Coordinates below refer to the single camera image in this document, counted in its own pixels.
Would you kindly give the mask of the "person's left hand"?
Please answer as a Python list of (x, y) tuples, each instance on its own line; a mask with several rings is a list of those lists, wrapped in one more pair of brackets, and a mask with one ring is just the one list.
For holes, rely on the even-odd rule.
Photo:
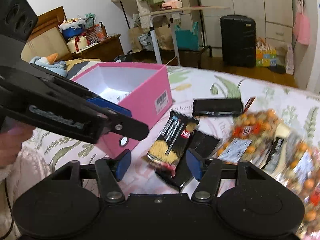
[(13, 164), (19, 154), (22, 144), (33, 135), (35, 127), (17, 123), (12, 129), (1, 133), (0, 165), (1, 168)]

